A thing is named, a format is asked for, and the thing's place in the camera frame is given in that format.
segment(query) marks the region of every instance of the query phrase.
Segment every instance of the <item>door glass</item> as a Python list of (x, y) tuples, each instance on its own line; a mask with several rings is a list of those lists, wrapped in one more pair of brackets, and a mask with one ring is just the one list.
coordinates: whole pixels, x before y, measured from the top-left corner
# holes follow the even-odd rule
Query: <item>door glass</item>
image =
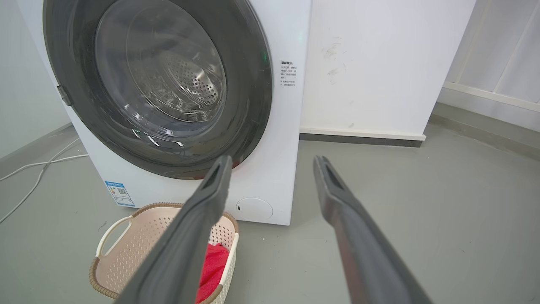
[(168, 0), (119, 0), (96, 33), (103, 85), (119, 111), (164, 140), (202, 133), (221, 114), (226, 81), (202, 26)]

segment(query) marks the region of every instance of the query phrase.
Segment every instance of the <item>white cord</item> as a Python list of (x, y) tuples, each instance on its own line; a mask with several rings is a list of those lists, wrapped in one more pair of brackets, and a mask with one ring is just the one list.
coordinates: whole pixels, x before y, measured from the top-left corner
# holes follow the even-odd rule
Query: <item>white cord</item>
[(64, 149), (62, 149), (60, 152), (58, 152), (57, 154), (55, 154), (48, 162), (41, 162), (41, 163), (31, 163), (31, 164), (27, 164), (25, 166), (22, 166), (20, 167), (19, 169), (15, 170), (14, 172), (8, 174), (7, 176), (3, 177), (0, 179), (0, 181), (3, 181), (5, 179), (7, 179), (8, 177), (12, 176), (13, 174), (17, 173), (17, 172), (20, 172), (28, 167), (32, 167), (32, 166), (37, 166), (37, 165), (40, 165), (40, 164), (44, 164), (45, 166), (43, 166), (43, 169), (41, 169), (41, 172), (39, 173), (38, 177), (37, 177), (37, 181), (36, 181), (36, 184), (32, 187), (32, 189), (30, 190), (30, 192), (28, 192), (28, 194), (26, 194), (24, 196), (24, 198), (11, 210), (8, 212), (8, 214), (6, 214), (1, 220), (0, 220), (0, 224), (8, 218), (8, 216), (10, 216), (15, 210), (17, 210), (17, 208), (19, 208), (20, 205), (23, 204), (23, 202), (30, 196), (30, 194), (32, 194), (32, 192), (36, 189), (37, 185), (39, 184), (39, 181), (41, 180), (41, 177), (43, 176), (43, 173), (45, 172), (45, 170), (47, 170), (47, 167), (52, 164), (52, 163), (56, 163), (56, 162), (61, 162), (61, 161), (66, 161), (66, 160), (73, 160), (75, 158), (79, 158), (79, 157), (83, 157), (83, 156), (88, 156), (88, 154), (84, 154), (84, 155), (76, 155), (76, 156), (70, 156), (70, 157), (66, 157), (66, 158), (61, 158), (59, 160), (54, 160), (56, 157), (58, 157), (58, 155), (62, 154), (62, 152), (66, 151), (67, 148), (69, 148), (72, 144), (74, 144), (76, 141), (78, 141), (79, 138), (77, 138), (76, 140), (72, 141), (70, 144), (68, 144)]
[[(84, 156), (88, 156), (88, 154), (81, 154), (81, 155), (76, 155), (76, 156), (70, 156), (70, 157), (66, 157), (66, 158), (60, 158), (59, 160), (55, 160), (55, 161), (52, 161), (51, 163), (57, 163), (57, 162), (62, 162), (62, 161), (68, 161), (68, 160), (74, 160), (76, 158), (79, 158), (79, 157), (84, 157)], [(12, 176), (13, 174), (16, 174), (16, 173), (19, 173), (21, 172), (22, 170), (26, 169), (26, 168), (30, 168), (30, 167), (33, 167), (33, 166), (39, 166), (40, 164), (47, 164), (47, 162), (41, 162), (41, 163), (31, 163), (31, 164), (27, 164), (27, 165), (24, 165), (20, 168), (18, 168), (17, 170), (11, 172), (9, 175), (6, 175), (4, 176), (3, 178), (0, 179), (0, 182), (7, 179), (8, 177)]]

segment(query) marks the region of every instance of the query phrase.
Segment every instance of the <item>basket handle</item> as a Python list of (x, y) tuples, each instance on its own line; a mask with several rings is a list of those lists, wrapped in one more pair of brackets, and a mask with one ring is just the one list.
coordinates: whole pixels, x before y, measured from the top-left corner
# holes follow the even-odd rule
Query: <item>basket handle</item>
[[(110, 226), (107, 231), (105, 232), (105, 234), (102, 236), (102, 239), (101, 241), (99, 241), (99, 244), (98, 244), (98, 248), (96, 249), (96, 257), (98, 257), (99, 259), (102, 259), (105, 255), (102, 253), (103, 251), (103, 246), (105, 246), (105, 242), (107, 241), (107, 239), (109, 238), (109, 236), (111, 236), (112, 232), (118, 227), (120, 226), (121, 224), (125, 223), (126, 221), (129, 221), (130, 224), (129, 226), (127, 226), (126, 230), (124, 231), (124, 233), (126, 233), (126, 231), (131, 227), (131, 219), (133, 218), (133, 216), (126, 216), (125, 218), (123, 219), (120, 219), (118, 220), (116, 223), (114, 223), (112, 226)], [(116, 242), (114, 242), (114, 244), (111, 246), (111, 249), (115, 247), (116, 243), (118, 243), (118, 241), (122, 238), (122, 236), (124, 236), (124, 233), (122, 233), (122, 235), (116, 240)]]

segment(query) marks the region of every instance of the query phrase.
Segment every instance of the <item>door hinge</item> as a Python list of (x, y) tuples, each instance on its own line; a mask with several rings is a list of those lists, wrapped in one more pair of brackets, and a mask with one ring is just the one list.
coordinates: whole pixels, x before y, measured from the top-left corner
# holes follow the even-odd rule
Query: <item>door hinge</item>
[(62, 100), (66, 103), (68, 107), (73, 105), (73, 101), (71, 97), (68, 94), (68, 90), (63, 85), (59, 85), (56, 87), (58, 89), (58, 92), (60, 92), (60, 97), (62, 97)]

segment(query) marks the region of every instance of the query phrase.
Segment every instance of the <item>wall stain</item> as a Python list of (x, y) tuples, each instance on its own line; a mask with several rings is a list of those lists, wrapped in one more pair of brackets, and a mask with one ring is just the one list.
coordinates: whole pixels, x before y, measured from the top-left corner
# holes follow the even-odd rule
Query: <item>wall stain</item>
[(338, 48), (341, 45), (339, 42), (334, 42), (326, 50), (326, 53), (323, 55), (323, 58), (326, 60), (335, 59), (336, 54), (338, 53)]
[(329, 76), (333, 76), (333, 75), (336, 75), (336, 74), (339, 74), (339, 68), (335, 68), (335, 69), (331, 70), (330, 72), (328, 72)]

